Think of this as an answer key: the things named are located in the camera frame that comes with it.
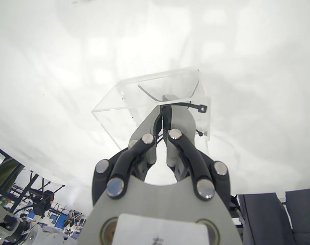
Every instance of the gray fabric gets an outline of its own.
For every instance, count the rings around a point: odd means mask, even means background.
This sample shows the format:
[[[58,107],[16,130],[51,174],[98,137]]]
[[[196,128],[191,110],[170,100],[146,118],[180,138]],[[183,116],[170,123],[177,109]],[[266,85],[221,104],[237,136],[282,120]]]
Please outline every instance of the gray fabric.
[[[288,215],[275,193],[239,195],[244,245],[295,245]]]
[[[296,245],[310,245],[310,189],[286,192]]]

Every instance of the metal pin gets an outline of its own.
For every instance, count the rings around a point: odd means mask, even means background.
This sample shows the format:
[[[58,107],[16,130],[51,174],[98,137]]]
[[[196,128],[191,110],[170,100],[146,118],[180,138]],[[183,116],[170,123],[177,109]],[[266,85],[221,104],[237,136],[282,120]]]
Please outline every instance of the metal pin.
[[[215,194],[214,184],[208,179],[201,179],[197,182],[197,191],[202,198],[210,199]]]
[[[214,163],[214,169],[216,173],[219,174],[220,176],[225,176],[228,172],[227,166],[223,162],[220,162],[220,161],[217,161]]]
[[[107,168],[109,168],[109,165],[110,165],[110,163],[109,163],[108,160],[106,160],[106,159],[100,160],[97,163],[97,165],[95,167],[95,170],[96,170],[97,173],[102,174],[102,173],[104,173],[107,170]]]
[[[142,136],[142,141],[145,143],[145,144],[150,144],[152,143],[154,140],[154,136],[152,134],[144,134]]]
[[[128,149],[131,149],[131,148],[134,146],[134,144],[136,144],[137,142],[138,142],[138,140],[136,140],[136,139],[131,140],[131,141],[129,142]]]
[[[113,178],[110,179],[107,183],[106,190],[108,196],[119,196],[124,188],[124,181],[120,178]]]
[[[182,136],[182,133],[179,129],[171,129],[170,132],[169,132],[169,136],[170,138],[172,139],[179,139],[181,136]]]

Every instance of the transparent acrylic container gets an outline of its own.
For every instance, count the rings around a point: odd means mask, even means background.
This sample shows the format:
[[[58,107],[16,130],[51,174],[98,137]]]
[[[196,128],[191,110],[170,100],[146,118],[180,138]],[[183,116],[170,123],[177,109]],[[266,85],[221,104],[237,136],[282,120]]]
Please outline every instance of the transparent acrylic container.
[[[197,69],[179,69],[118,82],[92,111],[95,118],[119,149],[127,147],[134,131],[158,105],[174,103],[206,105],[207,112],[199,113],[189,107],[196,121],[196,147],[208,154],[210,136],[210,97]]]

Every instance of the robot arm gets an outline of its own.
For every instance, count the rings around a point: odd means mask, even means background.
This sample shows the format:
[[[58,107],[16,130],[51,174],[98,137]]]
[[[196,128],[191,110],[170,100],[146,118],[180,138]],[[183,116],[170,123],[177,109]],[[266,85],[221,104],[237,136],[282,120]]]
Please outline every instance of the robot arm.
[[[79,236],[79,244],[118,244],[121,233],[114,232],[121,214],[205,224],[208,244],[241,244],[228,212],[228,169],[195,147],[196,125],[187,107],[157,106],[133,133],[126,149],[97,163],[92,186],[94,209]],[[199,112],[206,111],[206,106],[197,108]],[[156,162],[162,129],[167,165],[178,182],[154,186],[144,180]]]

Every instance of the gray gripper base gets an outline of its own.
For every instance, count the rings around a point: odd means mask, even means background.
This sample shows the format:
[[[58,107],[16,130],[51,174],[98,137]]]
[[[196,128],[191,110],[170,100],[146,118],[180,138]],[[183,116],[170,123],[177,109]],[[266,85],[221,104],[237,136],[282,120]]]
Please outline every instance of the gray gripper base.
[[[242,245],[231,216],[217,194],[211,201],[199,200],[194,194],[190,177],[175,184],[156,186],[144,183],[134,176],[130,177],[123,198],[112,200],[106,192],[101,195],[86,221],[78,244],[101,244],[102,225],[122,213],[185,222],[205,218],[217,226],[220,245]]]

